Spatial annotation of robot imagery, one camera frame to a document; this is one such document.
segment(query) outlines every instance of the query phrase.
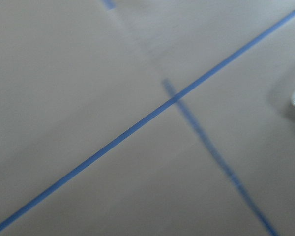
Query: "blurry blue line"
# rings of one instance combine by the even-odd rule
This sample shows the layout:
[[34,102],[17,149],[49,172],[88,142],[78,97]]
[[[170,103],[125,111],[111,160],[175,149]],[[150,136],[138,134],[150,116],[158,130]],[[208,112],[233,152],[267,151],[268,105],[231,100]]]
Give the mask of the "blurry blue line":
[[140,129],[143,125],[148,123],[150,120],[152,120],[154,117],[156,117],[158,114],[166,110],[168,107],[173,105],[175,102],[177,102],[180,98],[185,96],[188,92],[193,90],[196,86],[200,85],[203,81],[207,80],[209,77],[214,75],[216,72],[218,72],[220,69],[225,67],[227,64],[229,64],[231,61],[235,60],[237,57],[239,57],[241,54],[243,54],[245,51],[247,51],[249,48],[260,42],[262,39],[264,39],[266,36],[268,36],[270,33],[278,29],[280,26],[285,24],[288,20],[293,18],[295,16],[295,11],[290,13],[288,16],[280,20],[275,25],[268,28],[266,31],[261,33],[259,36],[257,36],[255,39],[250,41],[248,44],[240,48],[238,51],[236,51],[234,54],[223,60],[221,63],[216,65],[214,68],[212,68],[210,71],[205,73],[203,76],[198,78],[195,82],[184,88],[182,91],[177,93],[174,97],[169,99],[167,102],[165,102],[163,105],[158,107],[156,110],[148,114],[146,117],[144,117],[142,120],[137,122],[135,125],[130,127],[128,130],[126,130],[124,133],[119,135],[117,138],[112,140],[110,143],[108,143],[106,146],[104,146],[101,150],[99,150],[97,153],[95,153],[93,156],[89,157],[86,161],[84,161],[82,164],[77,166],[74,170],[67,173],[64,177],[59,179],[56,183],[48,187],[45,191],[40,193],[37,197],[32,199],[30,202],[28,202],[25,206],[20,208],[18,211],[16,211],[14,214],[6,218],[4,221],[0,223],[0,231],[2,231],[4,228],[9,226],[11,223],[13,223],[15,220],[17,220],[19,217],[21,217],[23,214],[25,214],[27,211],[32,209],[35,205],[37,205],[39,202],[44,200],[46,197],[48,197],[50,194],[52,194],[54,191],[56,191],[58,188],[60,188],[62,185],[67,183],[70,179],[72,179],[74,176],[76,176],[79,172],[84,170],[87,166],[92,164],[94,161],[96,161],[98,158],[100,158],[102,155],[107,153],[109,150],[114,148],[116,145],[121,143],[123,140],[128,138],[131,134],[133,134],[135,131]]
[[[169,80],[164,80],[163,85],[169,94],[170,97],[174,97],[176,94],[176,91],[172,84],[169,82]],[[209,139],[208,135],[204,131],[204,129],[201,127],[200,123],[196,119],[196,117],[191,113],[191,111],[188,109],[188,107],[185,105],[185,103],[182,100],[178,100],[176,102],[178,108],[180,109],[183,116],[186,118],[188,123],[191,125],[195,133],[198,135],[200,141],[203,142],[207,150],[210,152],[213,159],[217,162],[217,164],[223,169],[225,174],[231,179],[233,185],[237,188],[238,192],[242,196],[242,198],[246,201],[247,205],[250,207],[250,209],[255,213],[257,218],[262,222],[264,227],[268,230],[270,235],[272,236],[278,236],[279,234],[276,232],[276,230],[271,226],[270,222],[267,220],[267,218],[263,215],[263,213],[259,210],[257,205],[253,202],[251,197],[249,196],[247,190],[239,180],[239,178],[236,176],[234,171],[231,169],[231,167],[226,163],[224,158],[221,156],[221,154],[218,152],[217,148],[214,146],[214,144]]]
[[113,0],[102,0],[108,10],[114,9],[116,7]]

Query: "blue tape end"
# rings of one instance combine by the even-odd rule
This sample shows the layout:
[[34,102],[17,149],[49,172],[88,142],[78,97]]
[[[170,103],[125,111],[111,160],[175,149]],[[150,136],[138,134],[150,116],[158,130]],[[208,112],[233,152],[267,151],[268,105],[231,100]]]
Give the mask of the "blue tape end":
[[107,10],[112,10],[116,7],[116,4],[112,0],[102,0]]

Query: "gray floor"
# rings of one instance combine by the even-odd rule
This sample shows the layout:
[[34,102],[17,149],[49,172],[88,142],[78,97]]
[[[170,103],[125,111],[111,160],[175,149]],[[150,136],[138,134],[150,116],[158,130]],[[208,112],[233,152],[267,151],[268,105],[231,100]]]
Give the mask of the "gray floor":
[[[0,222],[295,9],[290,1],[0,1]],[[184,97],[295,236],[295,18]],[[0,235],[268,235],[171,106]]]

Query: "blue line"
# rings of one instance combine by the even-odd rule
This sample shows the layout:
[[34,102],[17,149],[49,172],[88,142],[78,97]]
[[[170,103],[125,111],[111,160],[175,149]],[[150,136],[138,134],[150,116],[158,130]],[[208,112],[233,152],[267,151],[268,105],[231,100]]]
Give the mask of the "blue line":
[[77,166],[74,170],[67,173],[64,177],[59,179],[57,182],[55,182],[53,185],[48,187],[45,191],[40,193],[37,197],[29,201],[26,205],[24,205],[22,208],[20,208],[18,211],[13,213],[11,216],[6,218],[4,221],[0,223],[0,231],[5,229],[7,226],[12,224],[15,220],[17,220],[19,217],[21,217],[23,214],[25,214],[27,211],[32,209],[34,206],[36,206],[39,202],[44,200],[46,197],[48,197],[50,194],[52,194],[54,191],[56,191],[58,188],[60,188],[62,185],[67,183],[70,179],[72,179],[74,176],[76,176],[79,172],[84,170],[87,166],[92,164],[94,161],[96,161],[98,158],[100,158],[102,155],[107,153],[109,150],[113,149],[116,145],[121,143],[123,140],[128,138],[131,134],[133,134],[135,131],[140,129],[143,125],[148,123],[150,120],[152,120],[154,117],[156,117],[158,114],[166,110],[168,107],[173,105],[175,102],[177,102],[180,98],[185,96],[187,93],[189,93],[191,90],[193,90],[195,87],[200,85],[203,81],[207,80],[209,77],[214,75],[216,72],[218,72],[220,69],[225,67],[227,64],[229,64],[231,61],[235,60],[237,57],[239,57],[241,54],[243,54],[245,51],[247,51],[249,48],[260,42],[262,39],[264,39],[266,36],[274,32],[276,29],[278,29],[280,26],[285,24],[287,21],[289,21],[291,18],[295,16],[295,11],[287,15],[285,18],[280,20],[275,25],[268,28],[266,31],[261,33],[259,36],[257,36],[255,39],[247,43],[245,46],[240,48],[238,51],[236,51],[234,54],[229,56],[228,58],[224,59],[222,62],[220,62],[218,65],[216,65],[214,68],[212,68],[210,71],[205,73],[203,76],[198,78],[195,82],[184,88],[182,91],[177,93],[174,97],[169,99],[167,102],[165,102],[163,105],[152,111],[150,114],[148,114],[146,117],[144,117],[142,120],[137,122],[135,125],[130,127],[128,130],[126,130],[124,133],[119,135],[117,138],[112,140],[110,143],[108,143],[106,146],[104,146],[101,150],[99,150],[97,153],[95,153],[93,156],[89,157],[86,161],[84,161],[82,164]]
[[108,10],[114,9],[116,7],[113,0],[102,0]]
[[[172,86],[172,84],[169,82],[169,80],[164,80],[163,85],[169,94],[170,97],[175,96],[175,89]],[[204,131],[204,129],[201,127],[200,123],[196,119],[196,117],[191,113],[190,109],[185,105],[185,103],[182,100],[178,100],[176,102],[178,108],[180,109],[183,116],[186,118],[188,123],[191,125],[195,133],[199,136],[200,141],[203,142],[207,150],[212,155],[213,159],[217,162],[217,164],[223,169],[225,174],[231,179],[234,186],[237,188],[238,192],[242,196],[242,198],[246,201],[247,205],[250,207],[250,209],[255,213],[257,218],[262,222],[263,226],[268,230],[270,235],[272,236],[278,236],[279,234],[276,232],[276,230],[271,226],[270,222],[267,220],[267,218],[263,215],[263,213],[259,210],[257,205],[254,203],[252,198],[249,196],[247,190],[245,189],[244,185],[241,183],[239,178],[236,176],[234,171],[231,169],[231,167],[226,163],[222,155],[218,152],[217,148],[214,146],[214,144],[211,142],[210,138]]]

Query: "short blue line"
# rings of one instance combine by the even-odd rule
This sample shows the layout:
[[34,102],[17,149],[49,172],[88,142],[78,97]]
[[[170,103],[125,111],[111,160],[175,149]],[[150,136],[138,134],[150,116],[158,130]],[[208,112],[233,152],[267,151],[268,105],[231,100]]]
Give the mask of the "short blue line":
[[[163,85],[169,94],[170,97],[174,97],[176,91],[169,80],[164,80]],[[187,122],[191,125],[195,133],[198,135],[200,141],[203,142],[207,150],[210,152],[213,159],[217,162],[217,164],[222,168],[225,174],[230,178],[233,185],[236,187],[242,198],[246,201],[247,205],[250,209],[255,213],[257,218],[262,222],[263,226],[268,230],[270,235],[278,236],[279,234],[276,230],[271,226],[270,222],[264,216],[264,214],[259,210],[257,205],[254,203],[250,195],[248,194],[247,190],[245,189],[244,185],[241,183],[237,175],[234,173],[232,168],[226,163],[222,155],[218,152],[217,148],[211,142],[210,138],[201,127],[200,123],[196,119],[196,117],[191,113],[190,109],[185,105],[182,100],[178,100],[176,102],[178,108],[180,109],[183,116],[186,118]]]
[[143,125],[148,123],[150,120],[152,120],[154,117],[156,117],[158,114],[166,110],[168,107],[173,105],[175,102],[177,102],[180,98],[185,96],[187,93],[189,93],[191,90],[193,90],[195,87],[200,85],[203,81],[207,80],[209,77],[214,75],[216,72],[218,72],[220,69],[225,67],[227,64],[229,64],[231,61],[235,60],[237,57],[239,57],[241,54],[243,54],[245,51],[247,51],[249,48],[260,42],[262,39],[264,39],[266,36],[274,32],[276,29],[278,29],[280,26],[285,24],[287,21],[289,21],[291,18],[295,16],[295,11],[287,15],[285,18],[280,20],[275,25],[268,28],[266,31],[261,33],[259,36],[257,36],[255,39],[247,43],[245,46],[240,48],[238,51],[236,51],[234,54],[223,60],[221,63],[216,65],[214,68],[212,68],[210,71],[205,73],[203,76],[198,78],[195,82],[184,88],[182,91],[177,93],[173,98],[169,99],[167,102],[165,102],[163,105],[155,109],[153,112],[148,114],[146,117],[144,117],[142,120],[137,122],[135,125],[130,127],[128,130],[126,130],[124,133],[119,135],[117,138],[112,140],[110,143],[108,143],[106,146],[104,146],[101,150],[99,150],[97,153],[95,153],[93,156],[89,157],[86,161],[84,161],[82,164],[77,166],[74,170],[67,173],[64,177],[59,179],[57,182],[55,182],[53,185],[48,187],[45,191],[40,193],[37,197],[29,201],[26,205],[24,205],[22,208],[20,208],[18,211],[13,213],[11,216],[6,218],[4,221],[0,223],[0,231],[2,231],[4,228],[9,226],[11,223],[13,223],[15,220],[17,220],[19,217],[21,217],[23,214],[25,214],[27,211],[32,209],[35,205],[37,205],[39,202],[44,200],[46,197],[48,197],[50,194],[52,194],[54,191],[56,191],[58,188],[60,188],[62,185],[67,183],[70,179],[72,179],[74,176],[76,176],[79,172],[84,170],[87,166],[92,164],[94,161],[96,161],[98,158],[100,158],[102,155],[107,153],[109,150],[114,148],[116,145],[121,143],[123,140],[128,138],[131,134],[133,134],[135,131],[140,129]]
[[116,7],[113,0],[102,0],[108,10],[114,9]]

